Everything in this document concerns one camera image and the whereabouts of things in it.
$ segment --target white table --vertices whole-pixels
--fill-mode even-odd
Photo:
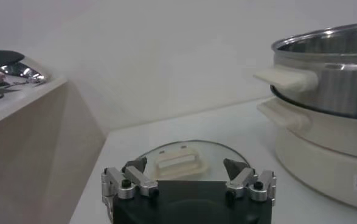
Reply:
[[[109,224],[101,201],[100,174],[168,142],[203,139],[234,148],[258,171],[277,175],[273,223],[357,223],[357,209],[328,198],[292,177],[273,152],[276,128],[256,110],[255,102],[206,111],[109,134],[70,223]]]

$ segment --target shelf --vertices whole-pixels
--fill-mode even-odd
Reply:
[[[23,86],[20,91],[7,93],[0,99],[0,121],[14,112],[22,109],[35,100],[66,83],[64,77],[52,77],[50,81],[40,86]]]

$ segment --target stainless steel pot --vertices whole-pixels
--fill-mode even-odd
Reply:
[[[50,76],[43,70],[23,54],[14,51],[0,51],[0,94],[17,91],[17,89],[7,89],[16,85],[46,83]]]
[[[255,77],[279,98],[357,119],[357,24],[318,30],[272,44],[274,67]]]

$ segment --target white wall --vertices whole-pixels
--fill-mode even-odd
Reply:
[[[27,214],[39,206],[39,217],[27,221],[66,223],[99,153],[100,131],[268,96],[252,75],[271,64],[273,41],[355,22],[357,0],[0,0],[0,49],[23,52],[70,82],[59,136],[43,163],[45,194],[10,209],[24,205]],[[5,120],[0,132],[11,133],[6,123],[18,119]],[[33,165],[11,161],[21,170]],[[0,163],[9,159],[0,154]],[[12,192],[9,198],[23,199]]]

